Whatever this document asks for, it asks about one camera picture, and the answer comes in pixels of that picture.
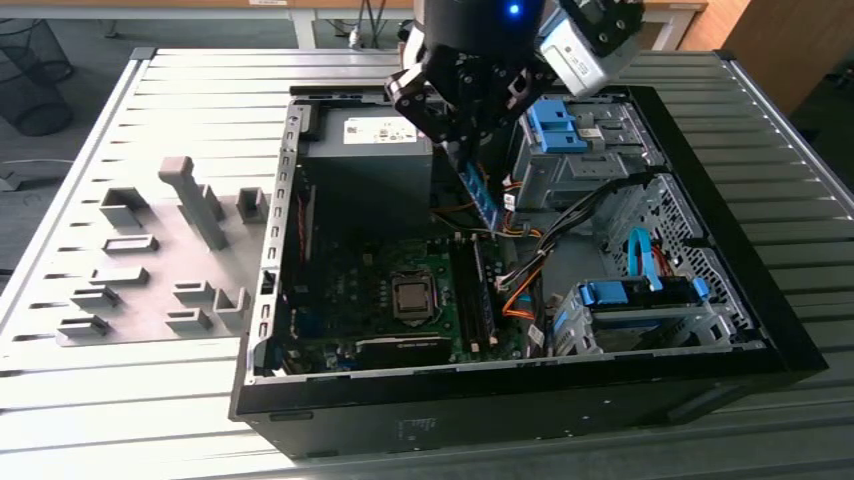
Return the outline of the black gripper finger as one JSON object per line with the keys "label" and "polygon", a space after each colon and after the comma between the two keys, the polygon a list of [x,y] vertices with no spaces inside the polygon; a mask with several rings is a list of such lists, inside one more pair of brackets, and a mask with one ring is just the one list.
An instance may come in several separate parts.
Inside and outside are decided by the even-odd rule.
{"label": "black gripper finger", "polygon": [[396,111],[440,145],[456,168],[476,154],[474,104],[465,99],[466,61],[449,47],[428,49],[422,61],[397,72],[386,82]]}
{"label": "black gripper finger", "polygon": [[486,97],[477,109],[478,160],[494,157],[498,138],[553,83],[554,71],[546,62],[526,62],[520,69],[494,69]]}

